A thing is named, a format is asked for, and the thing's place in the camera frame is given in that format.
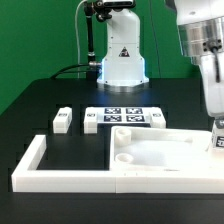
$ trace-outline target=green wall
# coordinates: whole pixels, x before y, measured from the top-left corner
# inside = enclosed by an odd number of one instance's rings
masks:
[[[50,77],[77,62],[74,31],[77,0],[0,0],[0,114],[33,81]],[[189,58],[181,56],[176,16],[163,0],[152,0],[152,18],[158,43],[157,54],[149,1],[137,0],[134,11],[141,18],[141,53],[151,78],[199,75]],[[94,18],[94,41],[98,59],[106,54],[106,25]],[[86,26],[79,14],[81,61],[86,62]]]

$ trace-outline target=black tabletop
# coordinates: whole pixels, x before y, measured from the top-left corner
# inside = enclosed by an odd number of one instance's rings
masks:
[[[60,107],[73,109],[66,135],[54,135]],[[103,92],[93,81],[37,80],[0,116],[0,223],[224,222],[224,196],[204,194],[13,193],[11,174],[36,134],[47,135],[38,169],[108,170],[110,127],[83,134],[86,107],[160,107],[168,128],[210,130],[200,79],[153,79],[150,88]]]

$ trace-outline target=white plastic tray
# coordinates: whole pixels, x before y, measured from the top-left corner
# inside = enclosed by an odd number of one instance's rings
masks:
[[[111,170],[192,170],[209,168],[211,133],[113,127]]]

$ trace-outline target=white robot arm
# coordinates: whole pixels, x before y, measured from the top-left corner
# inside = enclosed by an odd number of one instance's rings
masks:
[[[98,20],[107,22],[108,48],[102,61],[102,74],[97,79],[98,88],[132,92],[149,82],[145,76],[145,60],[140,54],[140,19],[128,9],[134,6],[134,0],[95,3]]]
[[[224,116],[223,0],[165,0],[177,12],[182,54],[201,70],[208,114]]]

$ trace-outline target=white block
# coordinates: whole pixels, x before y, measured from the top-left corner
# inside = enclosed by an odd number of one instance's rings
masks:
[[[166,128],[166,120],[160,108],[158,107],[150,108],[149,119],[152,128]]]
[[[97,133],[97,108],[86,108],[84,119],[84,133],[96,134]]]
[[[14,192],[115,193],[108,171],[27,171],[17,175]]]
[[[54,121],[53,129],[55,134],[65,134],[72,121],[72,109],[69,107],[60,108]]]

